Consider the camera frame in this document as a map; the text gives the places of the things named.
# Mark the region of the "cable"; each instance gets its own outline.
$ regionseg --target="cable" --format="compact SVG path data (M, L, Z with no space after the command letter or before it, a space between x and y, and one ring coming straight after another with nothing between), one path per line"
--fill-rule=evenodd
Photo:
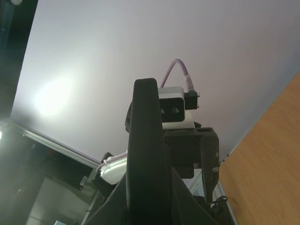
M109 163L115 162L115 161L117 161L117 160L119 160L119 159L125 158L125 157L127 157L127 152L125 152L125 153L123 153L123 154L121 154L121 155L118 155L118 156L116 156L116 157L114 157L114 158L112 158L112 159L110 159L110 160L106 160L105 162L101 163L101 164L97 167L96 172L98 172L103 166L105 166L105 165L107 165L107 164L109 164Z
M163 81L161 82L161 85L160 87L163 88L164 85L165 85L165 82L167 81L173 67L175 66L175 64L178 63L182 69L182 72L183 72L183 75L185 77L185 80L186 80L186 83L187 83L187 90L190 91L190 90L194 90L194 85L193 85L193 82L191 80L191 76L188 74L188 70L186 68L186 66L184 65L183 61L181 61L180 59L175 59L169 66L164 78L163 78Z
M213 201L212 204L225 203L227 201L228 201L228 197L223 195L223 196L217 198L215 201Z

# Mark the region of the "black bracket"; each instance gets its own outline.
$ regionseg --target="black bracket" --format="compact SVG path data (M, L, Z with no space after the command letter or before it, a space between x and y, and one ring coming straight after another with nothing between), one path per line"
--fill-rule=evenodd
M193 178L194 169L202 169L206 203L212 202L212 192L219 180L219 138L210 127L172 129L165 131L171 165L181 178Z

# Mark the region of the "wooden surface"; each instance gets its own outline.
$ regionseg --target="wooden surface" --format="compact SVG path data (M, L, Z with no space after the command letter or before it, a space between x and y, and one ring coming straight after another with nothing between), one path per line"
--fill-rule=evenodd
M239 224L300 225L300 72L220 167Z

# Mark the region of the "black plastic part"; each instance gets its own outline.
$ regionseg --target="black plastic part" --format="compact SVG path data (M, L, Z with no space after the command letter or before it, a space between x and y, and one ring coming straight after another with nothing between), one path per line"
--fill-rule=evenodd
M176 172L181 178L191 179L194 177L194 166L190 165L174 165Z
M202 168L205 200L212 203L212 192L219 179L219 138L214 130L210 127L166 130L165 143L170 150L171 165L181 178L190 178L186 168Z
M186 110L197 109L198 108L198 93L195 90L191 90L184 93L184 104Z
M171 166L155 79L134 85L127 156L127 210L132 224L171 224Z
M112 193L116 185L111 185L107 183L105 180L103 180L98 174L97 176L92 180L93 184L96 186L96 188L99 190L100 194L107 199L109 195Z
M220 224L220 225L234 225L233 218L228 209L226 202L220 202L215 204L211 208L211 216Z
M177 172L172 169L172 223L154 221L152 211L143 218L142 223L132 223L127 211L126 175L120 180L105 204L85 225L218 225L217 221L192 196Z

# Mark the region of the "camera lens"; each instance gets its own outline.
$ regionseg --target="camera lens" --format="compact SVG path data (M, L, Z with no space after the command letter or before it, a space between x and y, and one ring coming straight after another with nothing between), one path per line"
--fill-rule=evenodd
M179 113L179 109L178 108L173 108L172 113Z

